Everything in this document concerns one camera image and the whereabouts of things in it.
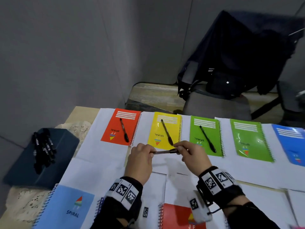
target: lace doily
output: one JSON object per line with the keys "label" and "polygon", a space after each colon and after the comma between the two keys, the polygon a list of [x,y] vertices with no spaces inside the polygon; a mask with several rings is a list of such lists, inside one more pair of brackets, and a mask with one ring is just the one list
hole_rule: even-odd
{"label": "lace doily", "polygon": [[[87,121],[61,124],[55,128],[65,128],[80,141],[73,157],[76,156],[91,127]],[[50,191],[12,187],[6,199],[6,208],[9,216],[14,220],[33,222],[39,214]]]}

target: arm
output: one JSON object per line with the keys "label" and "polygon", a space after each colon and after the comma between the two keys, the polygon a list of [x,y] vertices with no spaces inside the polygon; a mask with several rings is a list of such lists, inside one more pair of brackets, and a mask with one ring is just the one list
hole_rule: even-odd
{"label": "arm", "polygon": [[[137,220],[142,205],[141,195],[143,185],[148,181],[153,170],[152,151],[156,151],[152,146],[140,143],[137,147],[132,148],[128,157],[124,177],[121,177],[121,179],[133,185],[138,191],[130,209],[127,209],[115,198],[106,197],[101,212],[95,218],[91,229],[101,229],[106,225],[111,225],[111,228],[113,229],[127,228],[131,223]],[[117,186],[118,185],[114,184],[110,189],[116,189],[115,187]]]}
{"label": "arm", "polygon": [[[212,166],[208,155],[201,146],[188,141],[176,143],[174,146],[178,148],[179,153],[183,156],[182,161],[197,177],[202,177],[206,173],[218,169],[216,166]],[[198,185],[202,188],[205,187],[202,181],[199,181]],[[215,203],[222,208],[231,229],[248,227],[279,228],[245,196],[239,186],[232,185],[226,189],[230,190],[221,190],[214,196],[218,195]]]}

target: wrist strap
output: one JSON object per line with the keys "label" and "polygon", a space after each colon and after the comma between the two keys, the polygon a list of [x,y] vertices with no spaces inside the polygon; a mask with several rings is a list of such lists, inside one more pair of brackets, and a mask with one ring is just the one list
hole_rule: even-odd
{"label": "wrist strap", "polygon": [[112,197],[129,210],[139,191],[128,181],[116,179],[111,188],[106,192],[106,197]]}
{"label": "wrist strap", "polygon": [[199,176],[197,189],[207,206],[215,202],[223,208],[242,192],[238,182],[225,170],[212,166]]}

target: gray wall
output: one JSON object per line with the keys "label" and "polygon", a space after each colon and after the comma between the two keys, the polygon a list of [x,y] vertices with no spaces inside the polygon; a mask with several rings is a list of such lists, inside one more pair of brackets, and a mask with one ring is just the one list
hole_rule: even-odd
{"label": "gray wall", "polygon": [[[76,105],[123,108],[137,82],[173,84],[221,10],[292,15],[303,0],[1,1],[0,178]],[[302,39],[282,80],[305,88],[304,56]]]}

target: hand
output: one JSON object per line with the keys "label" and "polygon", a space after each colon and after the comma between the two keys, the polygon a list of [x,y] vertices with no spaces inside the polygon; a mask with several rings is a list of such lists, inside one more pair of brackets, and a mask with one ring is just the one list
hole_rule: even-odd
{"label": "hand", "polygon": [[173,146],[178,149],[179,153],[183,156],[182,161],[196,176],[199,176],[203,171],[212,166],[208,155],[200,145],[189,141],[181,141]]}
{"label": "hand", "polygon": [[151,145],[139,143],[128,156],[124,176],[132,177],[144,185],[153,171],[152,159],[156,149]]}

